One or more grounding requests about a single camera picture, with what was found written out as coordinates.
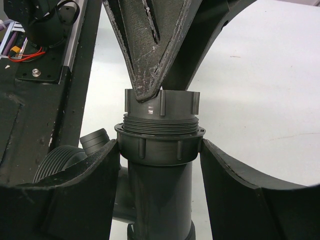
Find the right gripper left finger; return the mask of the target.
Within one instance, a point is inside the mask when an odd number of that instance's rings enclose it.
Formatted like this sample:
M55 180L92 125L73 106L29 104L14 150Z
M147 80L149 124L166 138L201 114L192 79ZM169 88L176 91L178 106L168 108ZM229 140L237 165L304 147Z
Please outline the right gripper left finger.
M110 140L86 159L37 183L0 186L3 240L107 240L120 152Z

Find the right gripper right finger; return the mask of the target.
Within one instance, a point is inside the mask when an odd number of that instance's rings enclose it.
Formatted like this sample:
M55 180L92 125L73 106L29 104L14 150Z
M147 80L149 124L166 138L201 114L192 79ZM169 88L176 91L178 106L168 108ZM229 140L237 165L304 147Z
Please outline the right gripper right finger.
M202 142L200 163L215 240L317 240L320 187L267 175Z

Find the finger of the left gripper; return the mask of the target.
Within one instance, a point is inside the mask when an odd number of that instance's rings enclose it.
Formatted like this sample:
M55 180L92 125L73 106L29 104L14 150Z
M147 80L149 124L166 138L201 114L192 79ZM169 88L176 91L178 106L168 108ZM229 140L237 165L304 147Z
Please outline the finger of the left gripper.
M164 90L186 91L222 29L254 0L203 0L184 38Z
M138 102L154 98L169 74L200 0L104 0Z

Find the black pipe tee fitting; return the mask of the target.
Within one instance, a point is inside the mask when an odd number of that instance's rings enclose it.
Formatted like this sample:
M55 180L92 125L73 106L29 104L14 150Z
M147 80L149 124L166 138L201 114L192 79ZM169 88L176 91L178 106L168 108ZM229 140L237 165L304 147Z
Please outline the black pipe tee fitting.
M193 240L192 162L205 130L197 119L125 119L115 126L119 167L113 215L130 240Z

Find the black threaded coupling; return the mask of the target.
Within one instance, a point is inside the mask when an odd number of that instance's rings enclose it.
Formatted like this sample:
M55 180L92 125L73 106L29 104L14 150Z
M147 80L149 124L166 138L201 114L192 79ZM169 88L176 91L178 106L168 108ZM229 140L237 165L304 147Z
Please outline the black threaded coupling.
M198 131L200 93L160 90L155 98L136 100L133 89L125 90L123 129L146 135L188 135Z

